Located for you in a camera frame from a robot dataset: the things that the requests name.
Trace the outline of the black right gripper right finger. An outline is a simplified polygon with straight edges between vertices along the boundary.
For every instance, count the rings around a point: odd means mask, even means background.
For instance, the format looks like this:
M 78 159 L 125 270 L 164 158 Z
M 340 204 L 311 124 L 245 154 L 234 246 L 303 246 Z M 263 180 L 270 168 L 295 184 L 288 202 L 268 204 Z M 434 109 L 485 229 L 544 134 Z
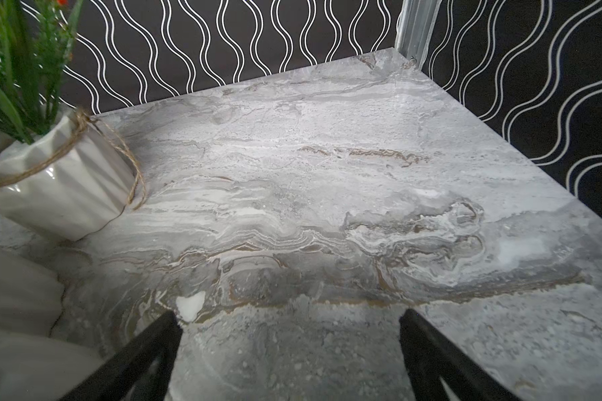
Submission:
M 400 317 L 400 345 L 417 400 L 517 400 L 414 309 Z

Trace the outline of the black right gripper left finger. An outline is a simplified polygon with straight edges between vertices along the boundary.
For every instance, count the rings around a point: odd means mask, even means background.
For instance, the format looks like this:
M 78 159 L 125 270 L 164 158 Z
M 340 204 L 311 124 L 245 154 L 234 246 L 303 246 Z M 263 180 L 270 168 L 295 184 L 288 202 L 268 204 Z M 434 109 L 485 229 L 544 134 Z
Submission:
M 176 314 L 172 311 L 164 312 L 61 399 L 165 399 L 182 334 Z

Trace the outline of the white pot green plant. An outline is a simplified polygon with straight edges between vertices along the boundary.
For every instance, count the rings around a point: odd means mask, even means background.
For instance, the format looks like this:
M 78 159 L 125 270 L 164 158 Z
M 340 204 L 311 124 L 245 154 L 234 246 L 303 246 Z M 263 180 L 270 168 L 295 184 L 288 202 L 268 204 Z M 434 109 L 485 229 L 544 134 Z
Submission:
M 107 124 L 60 99 L 82 9 L 0 1 L 0 215 L 78 241 L 147 199 L 140 166 Z

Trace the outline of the white pot pink flowers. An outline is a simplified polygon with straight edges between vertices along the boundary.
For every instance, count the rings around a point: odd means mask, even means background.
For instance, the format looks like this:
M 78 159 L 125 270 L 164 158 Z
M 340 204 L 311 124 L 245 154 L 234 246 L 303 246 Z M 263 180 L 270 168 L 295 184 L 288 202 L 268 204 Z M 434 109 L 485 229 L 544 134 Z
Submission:
M 56 273 L 0 249 L 0 400 L 59 399 L 103 364 L 51 338 L 64 291 Z

